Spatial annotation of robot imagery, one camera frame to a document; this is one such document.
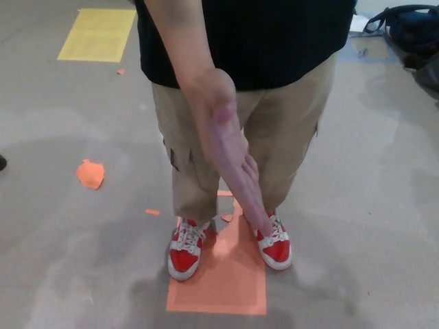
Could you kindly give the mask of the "person's right hand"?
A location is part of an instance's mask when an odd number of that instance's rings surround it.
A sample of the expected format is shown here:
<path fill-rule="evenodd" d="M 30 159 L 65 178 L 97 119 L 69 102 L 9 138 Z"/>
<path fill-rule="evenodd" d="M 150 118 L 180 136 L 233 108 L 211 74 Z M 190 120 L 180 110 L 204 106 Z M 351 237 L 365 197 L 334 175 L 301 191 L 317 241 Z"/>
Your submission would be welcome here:
<path fill-rule="evenodd" d="M 188 100 L 206 160 L 225 181 L 252 227 L 271 236 L 259 171 L 241 132 L 236 96 L 231 78 L 223 70 L 209 69 L 197 80 Z"/>

